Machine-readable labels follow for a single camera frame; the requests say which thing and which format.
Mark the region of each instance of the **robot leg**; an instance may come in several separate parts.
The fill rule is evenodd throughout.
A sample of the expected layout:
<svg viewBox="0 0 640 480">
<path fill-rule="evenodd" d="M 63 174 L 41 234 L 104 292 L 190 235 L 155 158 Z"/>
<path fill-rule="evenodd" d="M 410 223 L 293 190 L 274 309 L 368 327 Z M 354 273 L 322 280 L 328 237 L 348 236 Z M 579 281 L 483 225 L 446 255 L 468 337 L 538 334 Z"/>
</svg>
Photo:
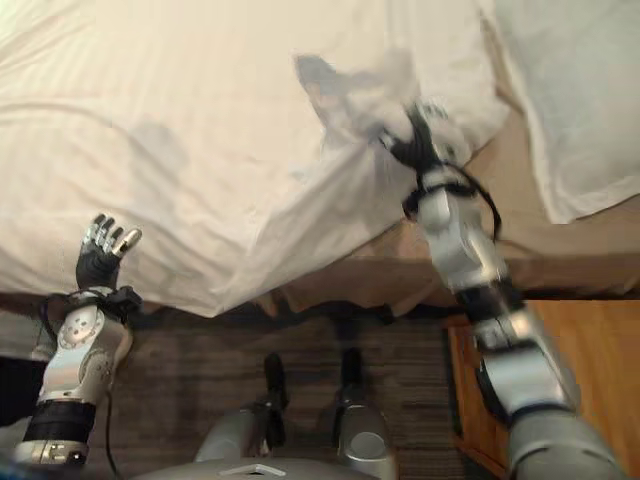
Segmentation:
<svg viewBox="0 0 640 480">
<path fill-rule="evenodd" d="M 342 358 L 342 388 L 334 442 L 338 459 L 352 470 L 379 478 L 398 478 L 398 465 L 382 413 L 365 401 L 362 358 L 356 349 Z"/>
<path fill-rule="evenodd" d="M 196 462 L 261 457 L 284 444 L 282 414 L 289 400 L 280 357 L 267 356 L 264 371 L 267 395 L 222 417 L 198 450 Z"/>
</svg>

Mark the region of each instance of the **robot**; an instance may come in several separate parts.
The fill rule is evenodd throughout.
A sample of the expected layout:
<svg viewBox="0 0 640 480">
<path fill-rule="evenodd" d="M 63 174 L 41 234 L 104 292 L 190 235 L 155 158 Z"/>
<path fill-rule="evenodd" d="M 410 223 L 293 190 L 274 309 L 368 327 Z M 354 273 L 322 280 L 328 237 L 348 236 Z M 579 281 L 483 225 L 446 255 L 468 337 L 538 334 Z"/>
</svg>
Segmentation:
<svg viewBox="0 0 640 480">
<path fill-rule="evenodd" d="M 510 432 L 509 478 L 627 478 L 604 440 L 580 418 L 580 389 L 571 369 L 513 286 L 504 259 L 482 228 L 476 197 L 488 195 L 456 166 L 450 145 L 432 140 L 429 122 L 442 115 L 416 105 L 407 111 L 410 141 L 388 132 L 380 140 L 416 172 L 417 188 L 405 212 L 422 228 L 436 270 L 472 323 L 482 354 L 476 377 L 485 405 Z M 113 219 L 101 215 L 84 237 L 76 269 L 79 291 L 70 296 L 57 352 L 16 448 L 18 462 L 64 468 L 86 461 L 96 407 L 131 345 L 127 315 L 141 303 L 130 287 L 117 289 L 120 261 L 141 232 L 134 229 L 120 238 L 123 230 L 113 227 Z M 270 356 L 264 398 L 223 417 L 193 463 L 139 478 L 398 478 L 384 417 L 364 395 L 360 363 L 357 352 L 343 358 L 334 429 L 339 464 L 269 457 L 284 441 L 282 415 L 288 403 L 282 363 Z"/>
</svg>

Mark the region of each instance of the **wire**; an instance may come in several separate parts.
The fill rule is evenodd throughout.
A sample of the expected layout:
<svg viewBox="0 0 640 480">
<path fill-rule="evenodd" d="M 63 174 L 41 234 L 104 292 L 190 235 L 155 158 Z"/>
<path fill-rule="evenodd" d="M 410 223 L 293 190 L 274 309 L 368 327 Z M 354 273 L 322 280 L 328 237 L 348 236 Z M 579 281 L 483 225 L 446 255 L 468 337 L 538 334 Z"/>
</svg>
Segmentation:
<svg viewBox="0 0 640 480">
<path fill-rule="evenodd" d="M 485 201 L 491 209 L 491 215 L 493 216 L 493 241 L 496 242 L 500 238 L 500 231 L 502 230 L 502 217 L 498 211 L 491 194 L 482 186 L 482 184 L 469 172 L 465 171 L 462 167 L 459 167 L 452 162 L 443 162 L 445 165 L 453 168 L 456 172 L 462 175 L 467 182 L 480 194 L 480 197 Z"/>
<path fill-rule="evenodd" d="M 113 410 L 113 395 L 111 392 L 107 392 L 107 420 L 104 427 L 104 443 L 105 443 L 105 452 L 107 454 L 107 461 L 109 462 L 109 467 L 111 468 L 111 472 L 113 476 L 118 480 L 124 480 L 124 477 L 120 474 L 118 467 L 116 466 L 116 462 L 113 460 L 113 455 L 111 454 L 111 412 Z"/>
<path fill-rule="evenodd" d="M 38 319 L 40 320 L 40 324 L 54 344 L 57 343 L 57 335 L 56 332 L 53 331 L 53 327 L 51 327 L 51 322 L 49 322 L 49 302 L 56 298 L 66 299 L 67 297 L 68 295 L 63 293 L 52 293 L 48 297 L 45 297 L 38 306 Z"/>
</svg>

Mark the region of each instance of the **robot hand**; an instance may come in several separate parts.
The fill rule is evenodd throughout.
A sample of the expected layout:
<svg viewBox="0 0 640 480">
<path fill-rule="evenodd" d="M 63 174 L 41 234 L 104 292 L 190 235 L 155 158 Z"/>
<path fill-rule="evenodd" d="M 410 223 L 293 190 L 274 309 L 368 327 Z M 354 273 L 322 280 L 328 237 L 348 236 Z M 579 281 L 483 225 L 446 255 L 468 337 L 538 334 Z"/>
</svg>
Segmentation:
<svg viewBox="0 0 640 480">
<path fill-rule="evenodd" d="M 116 289 L 120 261 L 140 241 L 142 232 L 134 228 L 120 238 L 124 230 L 113 229 L 114 226 L 113 218 L 100 214 L 87 229 L 76 264 L 76 282 L 80 289 Z"/>
</svg>

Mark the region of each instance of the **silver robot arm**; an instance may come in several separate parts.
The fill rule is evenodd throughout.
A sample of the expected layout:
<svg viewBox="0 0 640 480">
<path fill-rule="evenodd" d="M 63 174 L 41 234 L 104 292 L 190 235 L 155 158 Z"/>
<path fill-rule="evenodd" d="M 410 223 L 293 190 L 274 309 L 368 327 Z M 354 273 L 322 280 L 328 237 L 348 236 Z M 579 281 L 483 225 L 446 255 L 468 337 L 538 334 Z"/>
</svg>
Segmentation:
<svg viewBox="0 0 640 480">
<path fill-rule="evenodd" d="M 472 322 L 485 404 L 509 426 L 511 478 L 626 478 L 606 443 L 578 416 L 573 372 L 484 232 L 473 182 L 447 158 L 455 149 L 433 141 L 429 118 L 443 116 L 437 108 L 416 107 L 409 112 L 413 140 L 382 141 L 417 172 L 419 188 L 405 210 L 422 227 L 436 270 Z"/>
<path fill-rule="evenodd" d="M 140 298 L 131 287 L 116 290 L 121 259 L 141 237 L 134 229 L 120 238 L 113 219 L 100 215 L 82 242 L 76 268 L 80 290 L 58 332 L 54 357 L 45 370 L 36 410 L 22 443 L 19 463 L 83 465 L 96 408 L 111 389 L 115 370 L 131 347 L 125 325 Z"/>
</svg>

